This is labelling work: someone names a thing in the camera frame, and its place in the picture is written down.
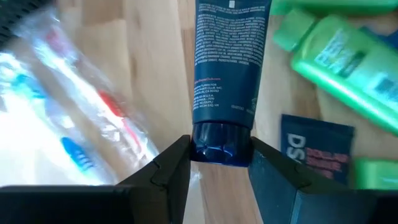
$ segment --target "blue tube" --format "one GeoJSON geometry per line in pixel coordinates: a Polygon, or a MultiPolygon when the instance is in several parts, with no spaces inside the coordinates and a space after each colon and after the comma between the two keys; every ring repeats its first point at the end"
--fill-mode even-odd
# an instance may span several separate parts
{"type": "Polygon", "coordinates": [[[247,167],[271,0],[196,0],[193,161],[247,167]]]}

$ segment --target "black cap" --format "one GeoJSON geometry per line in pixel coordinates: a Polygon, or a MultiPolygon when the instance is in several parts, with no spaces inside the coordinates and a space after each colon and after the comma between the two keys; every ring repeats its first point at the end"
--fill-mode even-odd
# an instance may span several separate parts
{"type": "Polygon", "coordinates": [[[235,124],[194,124],[190,158],[198,162],[247,167],[253,156],[250,132],[249,128],[235,124]]]}

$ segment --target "green shampoo bottle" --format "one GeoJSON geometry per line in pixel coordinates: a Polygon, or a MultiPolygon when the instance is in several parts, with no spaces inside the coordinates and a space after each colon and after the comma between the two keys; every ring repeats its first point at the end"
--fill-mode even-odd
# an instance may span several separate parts
{"type": "Polygon", "coordinates": [[[274,41],[292,68],[398,136],[398,52],[338,16],[290,11],[274,41]]]}
{"type": "Polygon", "coordinates": [[[272,0],[271,14],[284,15],[296,7],[322,14],[373,16],[394,11],[398,0],[272,0]]]}

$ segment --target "tube cap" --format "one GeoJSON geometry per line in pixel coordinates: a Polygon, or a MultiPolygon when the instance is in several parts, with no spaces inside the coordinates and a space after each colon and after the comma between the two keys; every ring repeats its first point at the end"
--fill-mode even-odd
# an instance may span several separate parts
{"type": "Polygon", "coordinates": [[[190,158],[198,162],[247,167],[253,156],[250,132],[249,128],[234,124],[194,124],[190,158]]]}
{"type": "Polygon", "coordinates": [[[284,50],[291,52],[298,47],[317,18],[300,9],[291,10],[274,34],[274,42],[284,50]]]}

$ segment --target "wooden table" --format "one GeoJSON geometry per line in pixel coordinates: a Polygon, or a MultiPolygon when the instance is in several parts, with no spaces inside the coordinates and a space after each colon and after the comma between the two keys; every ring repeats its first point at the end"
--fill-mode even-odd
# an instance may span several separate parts
{"type": "MultiPolygon", "coordinates": [[[[126,101],[147,116],[159,149],[191,133],[195,0],[58,4],[71,39],[112,79],[126,101]]],[[[388,33],[397,25],[391,21],[398,20],[392,14],[355,21],[388,33]]],[[[279,17],[271,17],[253,135],[278,149],[280,115],[294,114],[355,126],[354,156],[398,159],[396,137],[291,71],[288,54],[271,41],[279,23],[279,17]]],[[[196,166],[202,178],[190,189],[185,223],[262,223],[246,169],[196,166]]]]}

